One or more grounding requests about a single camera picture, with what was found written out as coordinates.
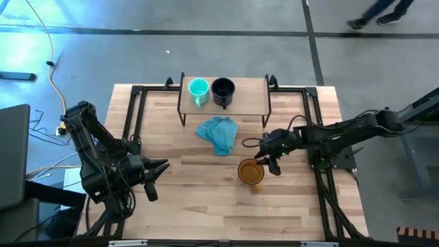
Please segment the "teal mug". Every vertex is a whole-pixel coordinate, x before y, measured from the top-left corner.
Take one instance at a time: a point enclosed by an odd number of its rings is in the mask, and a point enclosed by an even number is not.
[[[201,104],[204,104],[209,100],[209,83],[202,78],[193,79],[189,83],[189,92],[192,101],[199,108],[201,107]]]

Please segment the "person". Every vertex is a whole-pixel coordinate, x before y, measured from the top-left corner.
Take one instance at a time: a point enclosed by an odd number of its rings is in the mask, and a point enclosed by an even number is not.
[[[388,25],[399,22],[401,17],[407,13],[407,9],[413,1],[414,0],[400,0],[393,13],[381,16],[377,19],[378,25]],[[360,19],[348,21],[349,27],[353,31],[363,30],[370,20],[381,14],[393,2],[395,2],[395,0],[377,0],[374,5],[363,13],[363,16]]]

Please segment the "wood grain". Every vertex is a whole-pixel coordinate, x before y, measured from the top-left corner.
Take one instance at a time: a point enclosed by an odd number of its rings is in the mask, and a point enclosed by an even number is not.
[[[122,136],[131,91],[130,84],[116,84],[105,126],[116,138]],[[318,87],[324,124],[341,120],[333,87]],[[279,161],[280,176],[265,168],[262,191],[255,193],[238,179],[240,161],[253,157],[256,148],[244,148],[248,137],[286,128],[290,119],[304,114],[302,100],[295,93],[273,93],[273,113],[267,128],[261,117],[230,116],[239,125],[233,153],[216,156],[212,144],[194,134],[208,115],[187,118],[181,126],[177,113],[177,92],[149,92],[141,126],[142,154],[148,158],[168,158],[171,167],[158,179],[158,200],[149,202],[142,186],[134,188],[137,208],[126,220],[123,237],[143,239],[242,239],[242,240],[322,240],[322,219],[316,181],[307,164],[307,152],[296,150]],[[138,106],[134,107],[131,132]],[[305,125],[297,119],[293,126]],[[340,206],[367,235],[357,185],[345,171],[334,171]],[[91,222],[103,204],[91,203]],[[335,232],[332,210],[328,210]],[[78,233],[85,231],[84,214]]]
[[[192,102],[188,85],[194,77],[183,78],[180,112],[182,114],[208,115],[267,115],[268,95],[265,78],[229,78],[235,84],[233,100],[226,110],[213,102],[211,85],[217,78],[203,78],[209,83],[209,100],[200,108]]]

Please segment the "blue towel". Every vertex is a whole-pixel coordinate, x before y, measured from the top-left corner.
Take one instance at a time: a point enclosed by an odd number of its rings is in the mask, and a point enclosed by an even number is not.
[[[235,144],[238,125],[230,117],[215,116],[198,126],[195,133],[213,143],[216,155],[229,155]]]

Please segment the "black mug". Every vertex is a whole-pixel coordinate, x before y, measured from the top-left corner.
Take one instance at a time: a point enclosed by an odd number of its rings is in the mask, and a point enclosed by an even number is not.
[[[227,78],[218,78],[212,82],[211,90],[215,104],[226,110],[227,106],[232,103],[235,84]]]

